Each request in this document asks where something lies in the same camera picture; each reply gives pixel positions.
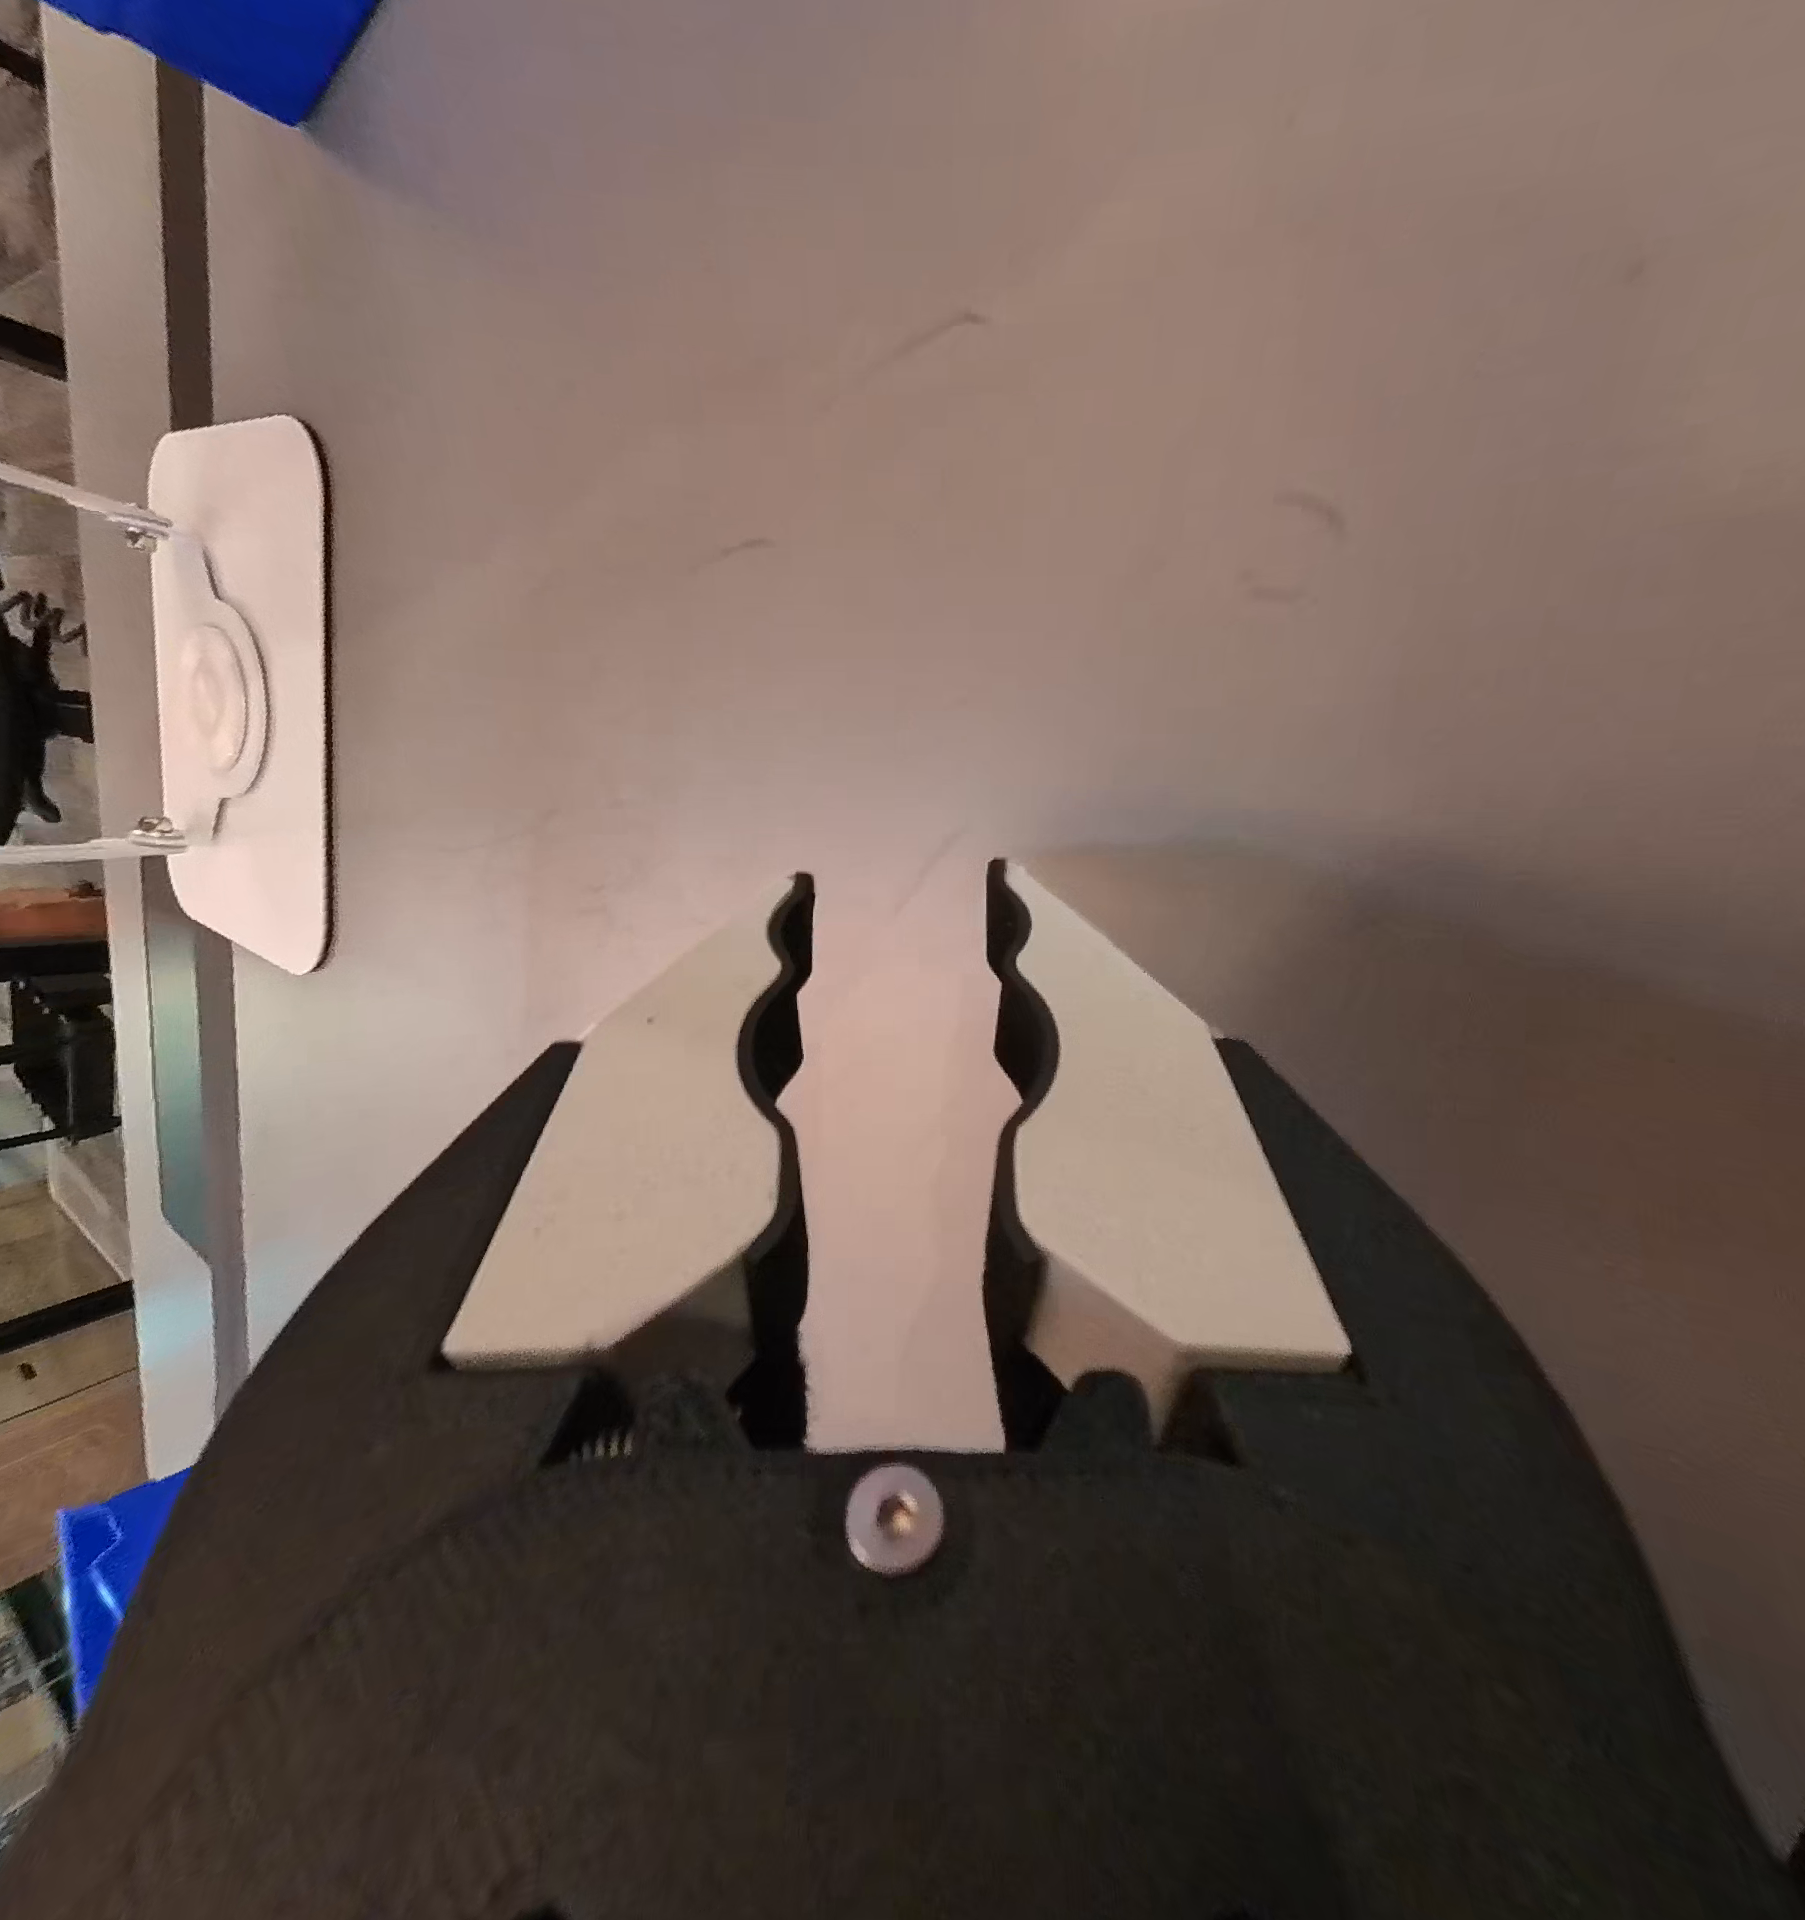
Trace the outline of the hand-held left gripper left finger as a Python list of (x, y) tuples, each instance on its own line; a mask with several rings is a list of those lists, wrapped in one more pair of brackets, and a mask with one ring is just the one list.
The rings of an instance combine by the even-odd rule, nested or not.
[(446, 1334), (459, 1371), (800, 1362), (808, 1222), (779, 1096), (816, 889), (776, 878), (580, 1041)]

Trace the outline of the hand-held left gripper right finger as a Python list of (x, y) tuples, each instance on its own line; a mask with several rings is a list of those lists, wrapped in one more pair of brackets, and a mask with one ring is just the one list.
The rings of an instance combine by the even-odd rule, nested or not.
[(1332, 1293), (1209, 1022), (1027, 868), (987, 870), (994, 1063), (1015, 1095), (987, 1217), (1002, 1413), (1118, 1376), (1172, 1413), (1209, 1374), (1333, 1377)]

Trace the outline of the blue tagged fixture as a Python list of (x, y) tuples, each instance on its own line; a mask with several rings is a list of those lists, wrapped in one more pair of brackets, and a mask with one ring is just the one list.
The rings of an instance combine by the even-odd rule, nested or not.
[(57, 1515), (57, 1566), (70, 1653), (76, 1720), (104, 1664), (189, 1468)]

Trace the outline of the grey table leg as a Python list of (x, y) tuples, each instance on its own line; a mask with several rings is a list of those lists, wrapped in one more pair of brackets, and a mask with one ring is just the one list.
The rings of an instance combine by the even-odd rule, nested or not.
[(208, 1269), (211, 1356), (228, 1399), (252, 1361), (236, 948), (184, 911), (163, 868), (143, 929), (160, 1210)]

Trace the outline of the small black stand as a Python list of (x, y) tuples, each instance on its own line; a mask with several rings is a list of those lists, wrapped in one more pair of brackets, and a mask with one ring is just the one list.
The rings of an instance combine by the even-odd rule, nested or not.
[(121, 1127), (113, 980), (104, 972), (8, 987), (12, 1071), (47, 1141), (84, 1143)]

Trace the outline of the wooden cabinet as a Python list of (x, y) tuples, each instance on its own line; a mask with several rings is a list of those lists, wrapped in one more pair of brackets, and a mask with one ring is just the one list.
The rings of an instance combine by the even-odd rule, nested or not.
[(34, 1340), (0, 1355), (0, 1428), (92, 1388), (133, 1379), (138, 1338), (129, 1312)]

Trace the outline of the metal stand rod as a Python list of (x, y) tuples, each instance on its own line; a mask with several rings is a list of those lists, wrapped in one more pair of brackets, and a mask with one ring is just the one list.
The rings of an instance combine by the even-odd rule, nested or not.
[(3, 842), (0, 870), (101, 865), (109, 861), (180, 857), (204, 845), (207, 840), (200, 834), (191, 834), (180, 828), (169, 817), (143, 817), (127, 834), (41, 845), (24, 840)]
[(157, 515), (148, 506), (92, 493), (7, 462), (0, 462), (0, 487), (57, 502), (79, 516), (101, 519), (117, 529), (129, 544), (155, 545), (172, 539), (177, 532), (172, 521)]

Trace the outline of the blue plastic bin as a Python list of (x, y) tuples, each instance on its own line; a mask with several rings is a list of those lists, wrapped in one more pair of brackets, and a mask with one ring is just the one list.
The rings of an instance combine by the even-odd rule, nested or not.
[(354, 54), (378, 2), (54, 2), (207, 88), (303, 125)]

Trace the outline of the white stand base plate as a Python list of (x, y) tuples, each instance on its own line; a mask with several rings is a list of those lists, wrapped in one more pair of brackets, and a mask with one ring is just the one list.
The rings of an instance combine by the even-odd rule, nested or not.
[(291, 417), (163, 438), (148, 503), (169, 882), (291, 978), (333, 943), (330, 490)]

